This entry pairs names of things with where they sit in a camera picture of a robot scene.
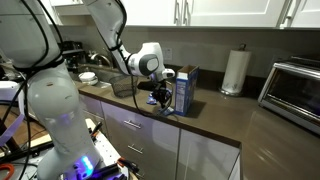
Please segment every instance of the kitchen counter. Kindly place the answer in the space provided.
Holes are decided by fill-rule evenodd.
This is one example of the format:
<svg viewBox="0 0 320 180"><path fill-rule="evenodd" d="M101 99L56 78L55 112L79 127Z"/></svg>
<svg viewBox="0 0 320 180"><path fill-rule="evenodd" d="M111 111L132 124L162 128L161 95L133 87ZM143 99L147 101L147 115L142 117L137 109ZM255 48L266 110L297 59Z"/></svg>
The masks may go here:
<svg viewBox="0 0 320 180"><path fill-rule="evenodd" d="M75 85L80 94L137 112L132 97L117 98L111 87ZM148 95L147 91L137 92L138 106L156 112L159 105L145 103ZM319 179L319 136L259 107L255 99L227 97L200 88L194 99L187 117L156 119L200 134L208 132L210 137L234 146L241 142L244 179Z"/></svg>

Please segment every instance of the blue box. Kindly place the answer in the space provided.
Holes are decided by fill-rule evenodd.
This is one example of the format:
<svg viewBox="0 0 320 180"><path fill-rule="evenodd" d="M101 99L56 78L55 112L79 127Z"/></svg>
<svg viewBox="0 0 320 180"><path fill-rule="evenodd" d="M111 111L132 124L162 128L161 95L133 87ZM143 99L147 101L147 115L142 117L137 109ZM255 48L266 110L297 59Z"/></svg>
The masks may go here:
<svg viewBox="0 0 320 180"><path fill-rule="evenodd" d="M175 114L186 116L193 101L194 89L197 84L199 66L185 66L177 73Z"/></svg>

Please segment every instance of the paper towel roll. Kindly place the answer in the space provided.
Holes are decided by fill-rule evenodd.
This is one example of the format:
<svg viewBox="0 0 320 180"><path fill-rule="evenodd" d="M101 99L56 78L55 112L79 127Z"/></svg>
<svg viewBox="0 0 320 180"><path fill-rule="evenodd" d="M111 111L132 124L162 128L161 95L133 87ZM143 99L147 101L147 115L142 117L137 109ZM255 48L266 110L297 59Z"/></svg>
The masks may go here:
<svg viewBox="0 0 320 180"><path fill-rule="evenodd" d="M250 51L231 50L222 83L222 90L229 94L241 93L250 57Z"/></svg>

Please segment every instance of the bowl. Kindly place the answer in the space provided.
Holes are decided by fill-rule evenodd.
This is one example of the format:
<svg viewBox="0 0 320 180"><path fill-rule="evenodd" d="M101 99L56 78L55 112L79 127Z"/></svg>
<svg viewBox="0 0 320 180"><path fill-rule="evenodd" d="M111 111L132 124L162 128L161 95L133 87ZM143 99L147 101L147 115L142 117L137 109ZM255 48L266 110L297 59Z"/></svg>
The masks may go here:
<svg viewBox="0 0 320 180"><path fill-rule="evenodd" d="M95 78L91 81L86 81L86 82L82 82L83 84L89 85L89 86L94 86L98 83L98 78Z"/></svg>
<svg viewBox="0 0 320 180"><path fill-rule="evenodd" d="M82 82L90 82L92 80L94 80L96 77L96 74L94 72L84 72L79 74L79 79Z"/></svg>

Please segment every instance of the backsplash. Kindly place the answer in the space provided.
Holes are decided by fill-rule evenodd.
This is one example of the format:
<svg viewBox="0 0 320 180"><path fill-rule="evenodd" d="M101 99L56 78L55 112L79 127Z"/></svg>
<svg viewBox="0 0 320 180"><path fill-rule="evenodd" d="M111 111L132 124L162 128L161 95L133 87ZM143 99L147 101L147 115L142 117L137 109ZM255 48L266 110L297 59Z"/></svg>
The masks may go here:
<svg viewBox="0 0 320 180"><path fill-rule="evenodd" d="M82 41L85 50L104 52L106 48L94 23L87 26L59 27L65 40ZM166 64L199 65L201 69L224 72L231 49L240 43L252 51L247 74L267 77L277 57L319 53L320 31L244 30L204 28L144 28L127 27L122 35L126 49L140 50L144 42L159 42L172 48L172 61Z"/></svg>

